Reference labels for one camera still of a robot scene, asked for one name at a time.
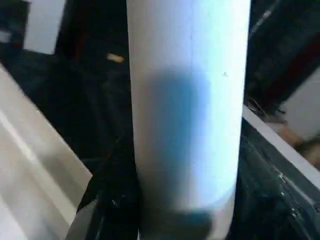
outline white wall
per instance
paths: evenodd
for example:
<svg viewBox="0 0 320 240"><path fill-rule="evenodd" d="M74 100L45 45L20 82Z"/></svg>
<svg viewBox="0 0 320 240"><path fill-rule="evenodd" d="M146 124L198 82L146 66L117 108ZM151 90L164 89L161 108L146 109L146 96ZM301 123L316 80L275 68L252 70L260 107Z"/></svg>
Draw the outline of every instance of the white wall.
<svg viewBox="0 0 320 240"><path fill-rule="evenodd" d="M320 67L283 104L289 127L304 139L320 133Z"/></svg>

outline white surface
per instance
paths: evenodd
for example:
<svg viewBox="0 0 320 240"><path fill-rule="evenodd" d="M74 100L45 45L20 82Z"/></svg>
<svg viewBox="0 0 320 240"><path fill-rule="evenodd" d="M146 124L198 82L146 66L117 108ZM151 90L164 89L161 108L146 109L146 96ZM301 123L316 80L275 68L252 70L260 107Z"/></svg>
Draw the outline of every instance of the white surface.
<svg viewBox="0 0 320 240"><path fill-rule="evenodd" d="M295 166L313 185L320 189L320 172L287 144L278 134L267 126L246 106L243 118L249 122L270 144L272 144L293 166Z"/></svg>
<svg viewBox="0 0 320 240"><path fill-rule="evenodd" d="M283 104L285 119L303 139L320 133L320 67Z"/></svg>
<svg viewBox="0 0 320 240"><path fill-rule="evenodd" d="M1 234L62 240L91 174L1 67Z"/></svg>
<svg viewBox="0 0 320 240"><path fill-rule="evenodd" d="M24 49L54 54L66 0L29 1Z"/></svg>
<svg viewBox="0 0 320 240"><path fill-rule="evenodd" d="M233 215L249 0L128 0L135 160L146 202Z"/></svg>

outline white panel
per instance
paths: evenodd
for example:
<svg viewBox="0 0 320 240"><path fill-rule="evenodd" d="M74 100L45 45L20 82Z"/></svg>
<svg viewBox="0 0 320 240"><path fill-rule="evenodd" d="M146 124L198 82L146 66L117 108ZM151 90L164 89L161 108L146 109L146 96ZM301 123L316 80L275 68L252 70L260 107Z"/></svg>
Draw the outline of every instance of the white panel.
<svg viewBox="0 0 320 240"><path fill-rule="evenodd" d="M64 239L91 174L3 69L0 137L1 218L28 240Z"/></svg>

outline white pipe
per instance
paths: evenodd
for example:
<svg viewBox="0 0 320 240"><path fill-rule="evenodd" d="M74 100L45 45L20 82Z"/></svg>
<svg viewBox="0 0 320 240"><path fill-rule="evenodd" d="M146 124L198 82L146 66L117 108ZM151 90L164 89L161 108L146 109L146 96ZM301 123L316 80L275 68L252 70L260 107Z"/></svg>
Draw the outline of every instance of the white pipe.
<svg viewBox="0 0 320 240"><path fill-rule="evenodd" d="M128 0L127 12L142 237L223 239L234 208L250 0Z"/></svg>

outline white cylinder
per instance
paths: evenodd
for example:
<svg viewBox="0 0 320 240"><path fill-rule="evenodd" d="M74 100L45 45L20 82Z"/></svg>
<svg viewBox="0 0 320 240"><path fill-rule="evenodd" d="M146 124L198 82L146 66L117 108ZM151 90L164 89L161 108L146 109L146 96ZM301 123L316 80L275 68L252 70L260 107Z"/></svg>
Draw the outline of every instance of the white cylinder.
<svg viewBox="0 0 320 240"><path fill-rule="evenodd" d="M234 209L250 0L128 0L144 239L223 239Z"/></svg>

